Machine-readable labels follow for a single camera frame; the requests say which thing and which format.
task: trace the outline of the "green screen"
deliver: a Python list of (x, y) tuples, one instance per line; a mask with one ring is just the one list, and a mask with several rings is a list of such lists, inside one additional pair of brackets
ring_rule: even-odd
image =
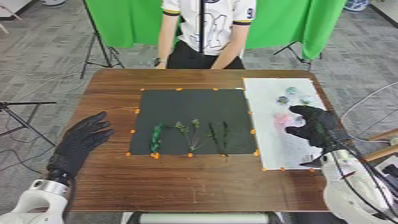
[[(85, 0), (105, 43), (156, 45), (162, 0)], [(247, 48), (302, 43), (302, 56), (318, 57), (346, 0), (258, 0)]]

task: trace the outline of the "white paper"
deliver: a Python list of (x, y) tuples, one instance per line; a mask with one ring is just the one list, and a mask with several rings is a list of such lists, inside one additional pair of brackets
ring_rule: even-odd
[[(286, 94), (290, 87), (297, 88), (293, 96)], [(277, 103), (281, 96), (290, 98), (286, 105)], [(309, 159), (320, 156), (322, 149), (311, 147), (307, 140), (284, 132), (286, 126), (304, 125), (295, 120), (300, 115), (293, 114), (288, 108), (293, 105), (302, 105), (300, 100), (307, 96), (313, 98), (309, 106), (325, 109), (309, 79), (245, 78), (245, 97), (252, 111), (261, 162), (267, 170), (279, 170), (281, 168), (286, 170), (309, 169), (298, 164), (309, 162)], [(275, 121), (281, 117), (290, 117), (290, 122), (284, 124)]]

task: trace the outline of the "person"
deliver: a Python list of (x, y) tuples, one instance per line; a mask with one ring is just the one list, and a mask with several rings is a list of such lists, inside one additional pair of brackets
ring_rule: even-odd
[[(163, 0), (156, 69), (243, 69), (242, 52), (256, 0), (204, 0), (204, 55), (199, 53), (199, 0)], [(176, 25), (181, 35), (171, 54)]]

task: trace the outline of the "gray carpet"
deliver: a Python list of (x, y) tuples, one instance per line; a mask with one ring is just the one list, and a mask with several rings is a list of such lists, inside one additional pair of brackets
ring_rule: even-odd
[[(21, 15), (23, 21), (2, 22), (11, 34), (0, 32), (0, 101), (57, 101), (43, 106), (32, 125), (52, 140), (62, 132), (73, 115), (85, 85), (98, 67), (91, 66), (83, 81), (78, 79), (92, 29), (80, 0), (69, 0), (57, 8), (39, 3)], [(306, 69), (286, 51), (272, 56), (277, 48), (249, 50), (249, 69)], [(121, 49), (121, 60), (130, 68), (151, 68), (156, 48), (137, 45)], [(368, 9), (362, 13), (343, 13), (323, 60), (314, 60), (313, 73), (322, 82), (329, 99), (341, 115), (348, 107), (375, 89), (398, 81), (398, 29)], [(96, 48), (94, 58), (101, 62)], [(398, 113), (362, 133), (373, 123), (396, 110), (396, 88), (382, 91), (355, 108), (345, 119), (345, 126), (361, 137), (396, 128)], [(27, 117), (32, 107), (12, 107)], [(16, 122), (0, 113), (0, 132), (16, 127)], [(0, 150), (14, 149), (21, 158), (39, 155), (50, 148), (36, 135), (20, 131), (0, 138)], [(364, 153), (377, 150), (378, 144), (359, 143)], [(52, 151), (27, 164), (44, 169)], [(0, 169), (18, 162), (14, 154), (0, 154)], [(23, 166), (0, 172), (0, 214), (16, 203), (20, 194), (37, 174)], [(117, 223), (119, 214), (73, 214), (69, 223)]]

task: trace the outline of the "small object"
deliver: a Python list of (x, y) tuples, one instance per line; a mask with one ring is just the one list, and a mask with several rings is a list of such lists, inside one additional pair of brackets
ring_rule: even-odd
[(279, 103), (281, 105), (286, 105), (288, 102), (290, 102), (290, 98), (288, 98), (286, 96), (281, 96), (281, 97), (277, 98), (277, 103)]
[(302, 116), (298, 116), (295, 118), (295, 126), (304, 126), (304, 124), (306, 124), (306, 120), (304, 120)]
[(293, 96), (297, 94), (297, 88), (295, 87), (290, 87), (288, 89), (286, 89), (286, 95), (288, 96)]
[(256, 152), (252, 153), (254, 156), (259, 156), (259, 149), (256, 149)]
[(293, 125), (293, 116), (290, 114), (277, 114), (275, 115), (275, 122), (284, 127), (291, 126)]
[(304, 96), (302, 99), (300, 99), (300, 101), (302, 101), (302, 104), (304, 105), (309, 105), (313, 103), (314, 99), (313, 99), (311, 96)]

